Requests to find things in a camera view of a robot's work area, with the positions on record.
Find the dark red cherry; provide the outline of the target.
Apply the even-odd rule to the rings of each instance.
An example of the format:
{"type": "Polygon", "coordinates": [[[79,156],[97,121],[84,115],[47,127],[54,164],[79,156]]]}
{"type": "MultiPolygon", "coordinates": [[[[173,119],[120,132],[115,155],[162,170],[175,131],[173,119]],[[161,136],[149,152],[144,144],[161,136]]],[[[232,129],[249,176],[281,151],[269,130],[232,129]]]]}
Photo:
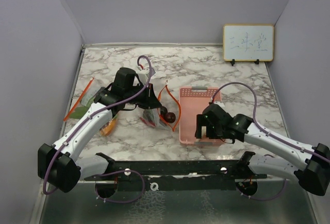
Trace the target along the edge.
{"type": "Polygon", "coordinates": [[[167,123],[174,123],[176,121],[176,115],[175,113],[173,112],[168,112],[164,115],[164,120],[167,122],[167,123]]]}

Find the dark mangosteen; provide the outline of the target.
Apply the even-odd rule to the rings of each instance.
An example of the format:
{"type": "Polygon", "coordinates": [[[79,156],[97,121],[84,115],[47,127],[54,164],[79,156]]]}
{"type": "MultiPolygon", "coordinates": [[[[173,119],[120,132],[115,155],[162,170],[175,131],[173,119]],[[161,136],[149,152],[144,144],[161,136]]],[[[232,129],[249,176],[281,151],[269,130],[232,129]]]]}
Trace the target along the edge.
{"type": "Polygon", "coordinates": [[[168,113],[167,108],[164,107],[164,106],[162,106],[162,107],[160,108],[160,115],[161,115],[161,116],[164,116],[164,115],[166,115],[167,113],[168,113]]]}

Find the green leaf vegetable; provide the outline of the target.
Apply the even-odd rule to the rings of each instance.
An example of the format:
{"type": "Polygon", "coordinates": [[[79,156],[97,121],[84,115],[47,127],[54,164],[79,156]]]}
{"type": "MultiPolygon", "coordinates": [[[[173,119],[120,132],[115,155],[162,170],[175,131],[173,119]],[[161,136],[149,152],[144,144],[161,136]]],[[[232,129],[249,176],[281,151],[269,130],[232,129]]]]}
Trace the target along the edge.
{"type": "Polygon", "coordinates": [[[69,114],[69,118],[71,119],[81,119],[86,112],[88,111],[88,107],[86,106],[79,106],[75,109],[72,109],[72,111],[69,114]]]}

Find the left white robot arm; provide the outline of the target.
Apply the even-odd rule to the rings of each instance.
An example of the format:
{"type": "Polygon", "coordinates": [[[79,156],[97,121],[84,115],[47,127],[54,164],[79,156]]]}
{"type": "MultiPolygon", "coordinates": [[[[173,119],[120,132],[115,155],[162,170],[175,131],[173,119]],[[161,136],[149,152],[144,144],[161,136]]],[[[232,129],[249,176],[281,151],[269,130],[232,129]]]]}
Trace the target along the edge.
{"type": "Polygon", "coordinates": [[[43,144],[38,149],[38,176],[64,193],[71,191],[83,177],[81,167],[76,164],[80,153],[126,104],[147,110],[161,107],[150,82],[154,74],[154,69],[137,73],[120,68],[114,82],[98,90],[89,109],[69,132],[53,145],[43,144]]]}

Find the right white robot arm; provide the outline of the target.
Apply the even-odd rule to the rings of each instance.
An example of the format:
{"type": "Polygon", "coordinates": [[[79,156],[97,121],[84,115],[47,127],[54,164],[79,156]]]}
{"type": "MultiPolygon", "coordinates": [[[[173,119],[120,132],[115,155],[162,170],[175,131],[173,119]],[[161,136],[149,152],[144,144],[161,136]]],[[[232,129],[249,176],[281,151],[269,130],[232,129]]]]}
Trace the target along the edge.
{"type": "Polygon", "coordinates": [[[253,174],[274,175],[297,181],[307,192],[324,196],[329,186],[329,147],[297,142],[281,136],[244,115],[230,116],[220,105],[210,103],[196,116],[195,137],[202,137],[202,128],[210,139],[239,140],[261,147],[277,158],[266,159],[256,154],[237,165],[242,178],[253,174]]]}

